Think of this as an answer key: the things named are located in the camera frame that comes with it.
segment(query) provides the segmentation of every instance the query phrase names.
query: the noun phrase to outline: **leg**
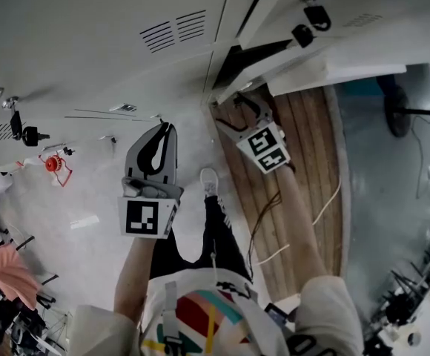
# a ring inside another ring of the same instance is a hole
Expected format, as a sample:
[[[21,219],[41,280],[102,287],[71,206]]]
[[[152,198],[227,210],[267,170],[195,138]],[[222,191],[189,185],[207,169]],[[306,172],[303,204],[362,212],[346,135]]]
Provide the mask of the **leg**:
[[[237,241],[233,236],[231,224],[218,202],[217,196],[205,198],[207,219],[203,234],[203,248],[200,259],[194,263],[197,268],[211,268],[211,253],[215,247],[215,262],[217,268],[234,271],[250,280],[246,270],[245,260],[239,251]]]
[[[150,265],[149,280],[187,269],[190,264],[180,257],[176,237],[171,231],[165,240],[158,239],[154,246],[153,260]]]

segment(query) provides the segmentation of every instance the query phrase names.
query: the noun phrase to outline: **wooden board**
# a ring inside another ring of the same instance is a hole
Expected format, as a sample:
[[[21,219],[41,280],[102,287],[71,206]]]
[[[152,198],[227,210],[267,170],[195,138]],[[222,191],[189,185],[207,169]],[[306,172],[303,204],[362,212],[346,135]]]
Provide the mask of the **wooden board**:
[[[337,152],[323,90],[316,88],[273,98],[266,90],[258,89],[249,96],[253,100],[267,102],[275,120],[282,126],[302,196],[314,220],[339,184]],[[239,128],[254,122],[252,112],[244,105],[235,105],[231,99],[221,106],[212,107],[211,111],[214,119],[224,119]],[[219,137],[248,227],[253,231],[259,213],[279,190],[276,175],[263,175],[223,132],[219,131]],[[265,260],[287,243],[290,225],[293,224],[286,225],[283,221],[281,205],[275,206],[263,217],[254,238],[260,260]],[[338,275],[342,259],[340,193],[324,211],[314,230],[326,268]],[[289,250],[261,265],[274,302],[298,292],[291,265]]]

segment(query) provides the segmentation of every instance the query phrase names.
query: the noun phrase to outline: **person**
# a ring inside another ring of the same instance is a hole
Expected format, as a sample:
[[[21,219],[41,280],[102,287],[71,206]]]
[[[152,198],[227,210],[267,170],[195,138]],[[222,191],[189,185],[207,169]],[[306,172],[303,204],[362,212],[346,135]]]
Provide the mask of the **person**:
[[[301,291],[294,336],[257,305],[219,203],[217,175],[206,168],[201,172],[207,219],[200,259],[183,260],[173,233],[166,240],[134,239],[116,286],[114,311],[78,307],[69,355],[360,355],[357,312],[343,280],[325,270],[294,172],[282,166],[276,173],[291,267]]]

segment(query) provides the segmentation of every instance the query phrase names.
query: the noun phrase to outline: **shoe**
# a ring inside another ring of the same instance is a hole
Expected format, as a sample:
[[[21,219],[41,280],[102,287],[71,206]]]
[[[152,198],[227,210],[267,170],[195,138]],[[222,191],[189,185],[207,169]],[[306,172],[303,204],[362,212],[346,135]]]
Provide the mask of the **shoe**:
[[[218,176],[212,168],[203,168],[200,171],[200,183],[202,183],[205,197],[216,197],[218,195]]]

